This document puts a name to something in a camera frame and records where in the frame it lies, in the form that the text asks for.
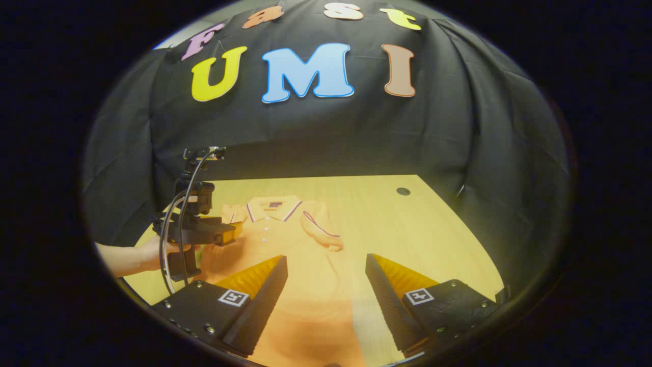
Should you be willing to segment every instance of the wooden table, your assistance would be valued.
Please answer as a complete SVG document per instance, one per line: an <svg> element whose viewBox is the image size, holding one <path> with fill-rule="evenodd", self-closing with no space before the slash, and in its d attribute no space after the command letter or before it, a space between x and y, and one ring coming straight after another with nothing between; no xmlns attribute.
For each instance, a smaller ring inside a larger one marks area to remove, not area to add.
<svg viewBox="0 0 652 367"><path fill-rule="evenodd" d="M245 204L252 197L297 195L327 203L344 239L342 260L351 279L353 324L368 367L402 360L364 273L366 255L376 253L438 282L459 279L495 300L503 288L496 267L471 231L416 175L279 178L217 181L210 215L222 204ZM410 195L399 195L405 187ZM154 235L147 230L137 246ZM168 293L160 271L125 277L148 303ZM180 289L183 282L175 283Z"/></svg>

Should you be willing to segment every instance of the black cloth backdrop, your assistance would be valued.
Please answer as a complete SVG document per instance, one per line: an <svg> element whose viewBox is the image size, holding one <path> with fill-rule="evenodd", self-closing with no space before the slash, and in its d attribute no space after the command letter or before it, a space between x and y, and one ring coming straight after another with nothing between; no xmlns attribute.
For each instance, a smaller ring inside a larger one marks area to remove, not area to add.
<svg viewBox="0 0 652 367"><path fill-rule="evenodd" d="M133 246L150 215L173 197L185 148L227 147L202 180L418 174L455 210L518 292L561 245L571 208L569 148L559 116L528 75L497 46L445 15L416 18L420 31L392 23L356 1L364 18L324 15L330 1L279 1L284 14L243 29L266 7L225 19L198 54L180 61L189 41L147 52L120 79L89 136L83 199L95 241ZM306 61L324 43L350 45L351 97L290 98L265 104L262 55L291 48ZM389 59L382 44L411 50L410 98L384 91ZM246 46L236 84L220 98L191 96L191 69Z"/></svg>

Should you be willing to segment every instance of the orange polo shirt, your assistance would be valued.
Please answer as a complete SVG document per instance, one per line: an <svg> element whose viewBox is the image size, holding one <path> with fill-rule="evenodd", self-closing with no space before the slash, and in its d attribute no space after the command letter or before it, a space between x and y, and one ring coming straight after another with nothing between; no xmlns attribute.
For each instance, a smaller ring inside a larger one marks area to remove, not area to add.
<svg viewBox="0 0 652 367"><path fill-rule="evenodd" d="M207 247L195 279L216 283L271 257L288 259L288 280L249 359L270 367L364 366L349 280L342 279L342 238L326 204L254 197L223 205L222 220L242 221L242 234L234 244Z"/></svg>

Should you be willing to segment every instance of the black background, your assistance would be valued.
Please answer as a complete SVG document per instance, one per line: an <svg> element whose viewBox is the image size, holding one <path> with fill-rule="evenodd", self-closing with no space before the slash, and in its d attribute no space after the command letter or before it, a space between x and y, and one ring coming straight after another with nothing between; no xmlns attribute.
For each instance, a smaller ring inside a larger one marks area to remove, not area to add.
<svg viewBox="0 0 652 367"><path fill-rule="evenodd" d="M5 85L12 89L3 99L7 146L16 146L5 166L6 192L15 200L6 207L15 220L8 228L17 240L5 248L19 250L5 265L5 282L18 291L10 296L3 289L10 357L30 365L199 363L202 356L176 353L183 345L164 345L167 335L139 328L142 316L98 276L74 197L83 138L117 76L220 4L15 5L6 10L15 29L5 34ZM456 0L434 6L498 45L555 98L580 172L570 239L578 246L564 278L518 325L458 365L649 363L650 5Z"/></svg>

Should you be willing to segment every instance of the blue letter m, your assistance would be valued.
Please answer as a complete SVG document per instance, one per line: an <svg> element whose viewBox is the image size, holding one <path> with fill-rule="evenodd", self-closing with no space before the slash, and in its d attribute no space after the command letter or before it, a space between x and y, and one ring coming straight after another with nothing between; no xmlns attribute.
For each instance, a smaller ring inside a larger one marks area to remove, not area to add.
<svg viewBox="0 0 652 367"><path fill-rule="evenodd" d="M346 82L344 55L351 48L342 43L325 43L317 47L307 63L289 48L267 52L263 60L269 65L267 93L263 102L285 101L289 92L283 88L283 77L299 97L308 93L308 88L319 73L319 82L313 93L318 97L347 97L353 94L353 87Z"/></svg>

